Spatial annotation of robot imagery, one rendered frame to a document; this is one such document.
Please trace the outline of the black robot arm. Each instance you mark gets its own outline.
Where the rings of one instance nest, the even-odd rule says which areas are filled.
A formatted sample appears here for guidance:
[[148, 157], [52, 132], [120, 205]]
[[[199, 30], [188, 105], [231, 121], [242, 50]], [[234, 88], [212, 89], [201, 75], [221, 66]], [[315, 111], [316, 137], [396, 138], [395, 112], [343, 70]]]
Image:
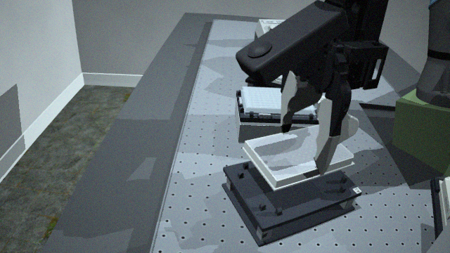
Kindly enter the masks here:
[[[416, 86], [423, 102], [450, 108], [450, 0], [430, 0], [427, 61]], [[349, 29], [345, 9], [316, 0], [236, 53], [249, 77], [267, 86]]]

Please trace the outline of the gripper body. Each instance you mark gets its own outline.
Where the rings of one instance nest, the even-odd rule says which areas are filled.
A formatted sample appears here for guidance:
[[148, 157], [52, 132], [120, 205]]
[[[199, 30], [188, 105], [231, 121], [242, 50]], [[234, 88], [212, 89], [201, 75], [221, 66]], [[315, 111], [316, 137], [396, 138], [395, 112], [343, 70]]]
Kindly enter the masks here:
[[[310, 83], [316, 93], [325, 93], [333, 83], [336, 66], [347, 72], [351, 90], [376, 89], [389, 49], [379, 42], [388, 1], [325, 0], [345, 9], [349, 29], [294, 66], [300, 81]], [[380, 67], [372, 79], [378, 59], [382, 59]]]

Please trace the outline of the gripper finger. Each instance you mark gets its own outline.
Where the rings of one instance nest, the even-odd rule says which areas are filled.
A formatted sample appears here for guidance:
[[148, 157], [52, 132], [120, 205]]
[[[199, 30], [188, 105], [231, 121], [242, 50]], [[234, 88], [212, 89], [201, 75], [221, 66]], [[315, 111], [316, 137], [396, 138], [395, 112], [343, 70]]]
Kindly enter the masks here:
[[339, 71], [335, 66], [334, 80], [326, 89], [325, 97], [316, 111], [319, 134], [314, 161], [320, 176], [329, 167], [338, 144], [353, 136], [359, 128], [358, 119], [347, 112], [352, 98], [347, 72]]
[[301, 82], [294, 68], [282, 75], [281, 93], [281, 133], [289, 132], [296, 112], [314, 105], [323, 95], [308, 82]]

